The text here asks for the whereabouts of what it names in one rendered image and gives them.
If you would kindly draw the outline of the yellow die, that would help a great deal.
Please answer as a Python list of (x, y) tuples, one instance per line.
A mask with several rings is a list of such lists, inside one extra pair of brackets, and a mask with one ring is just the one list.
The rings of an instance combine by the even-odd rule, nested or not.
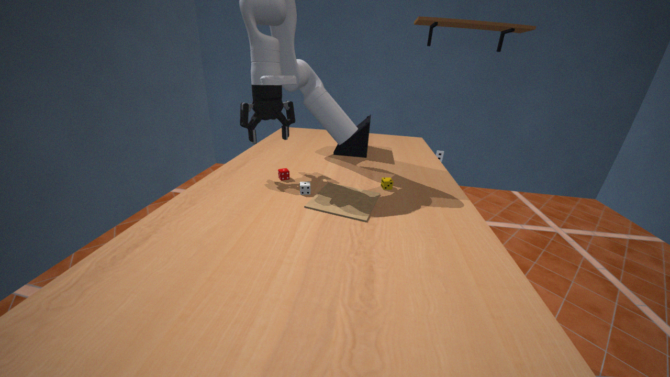
[(392, 178), (382, 178), (381, 186), (383, 190), (392, 190), (393, 182), (394, 181), (392, 181)]

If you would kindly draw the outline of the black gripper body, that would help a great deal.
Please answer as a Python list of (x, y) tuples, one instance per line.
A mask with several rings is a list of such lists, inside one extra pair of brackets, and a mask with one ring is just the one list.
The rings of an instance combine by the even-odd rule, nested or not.
[(275, 120), (278, 115), (273, 110), (273, 106), (277, 106), (280, 111), (283, 109), (282, 102), (282, 86), (281, 85), (260, 85), (252, 84), (253, 91), (253, 110), (259, 115), (263, 107), (268, 107), (262, 120)]

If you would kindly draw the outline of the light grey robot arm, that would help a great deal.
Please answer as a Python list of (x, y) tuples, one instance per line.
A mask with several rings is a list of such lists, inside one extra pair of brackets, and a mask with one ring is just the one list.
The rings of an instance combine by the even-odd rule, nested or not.
[[(250, 42), (251, 83), (282, 85), (289, 92), (300, 89), (311, 114), (338, 145), (344, 143), (358, 127), (308, 63), (295, 57), (295, 0), (239, 0), (239, 6)], [(258, 24), (270, 26), (271, 36), (262, 34)]]

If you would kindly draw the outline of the white die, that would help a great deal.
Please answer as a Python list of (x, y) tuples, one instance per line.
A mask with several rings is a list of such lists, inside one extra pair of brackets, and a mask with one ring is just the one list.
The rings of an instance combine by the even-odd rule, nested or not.
[(310, 182), (300, 182), (300, 195), (310, 195)]

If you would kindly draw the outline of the red die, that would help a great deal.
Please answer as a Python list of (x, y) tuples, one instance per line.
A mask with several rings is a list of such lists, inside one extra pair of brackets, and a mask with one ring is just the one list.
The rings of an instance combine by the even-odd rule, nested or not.
[(281, 181), (289, 180), (289, 170), (278, 169), (278, 178), (280, 178)]

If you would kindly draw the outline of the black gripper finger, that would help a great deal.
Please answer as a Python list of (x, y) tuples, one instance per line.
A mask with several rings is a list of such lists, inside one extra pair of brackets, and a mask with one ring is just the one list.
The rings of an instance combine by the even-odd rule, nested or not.
[(289, 126), (292, 123), (295, 123), (295, 114), (294, 114), (294, 103), (292, 101), (285, 101), (283, 102), (283, 107), (286, 109), (286, 117), (282, 114), (280, 109), (277, 106), (273, 106), (273, 110), (276, 112), (278, 115), (277, 119), (280, 121), (282, 125), (282, 139), (288, 139), (289, 138)]
[(256, 144), (256, 130), (254, 130), (254, 128), (258, 125), (258, 123), (260, 123), (266, 112), (268, 112), (269, 108), (266, 106), (263, 107), (260, 114), (257, 115), (254, 113), (251, 117), (251, 120), (248, 122), (248, 114), (251, 109), (253, 109), (253, 104), (241, 103), (240, 124), (242, 127), (248, 128), (249, 140), (252, 142), (252, 144)]

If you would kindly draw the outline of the tan square mat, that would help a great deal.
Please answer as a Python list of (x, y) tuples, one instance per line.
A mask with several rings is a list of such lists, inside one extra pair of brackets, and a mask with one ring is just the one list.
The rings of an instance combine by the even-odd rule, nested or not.
[(328, 182), (304, 208), (367, 222), (379, 195), (378, 192)]

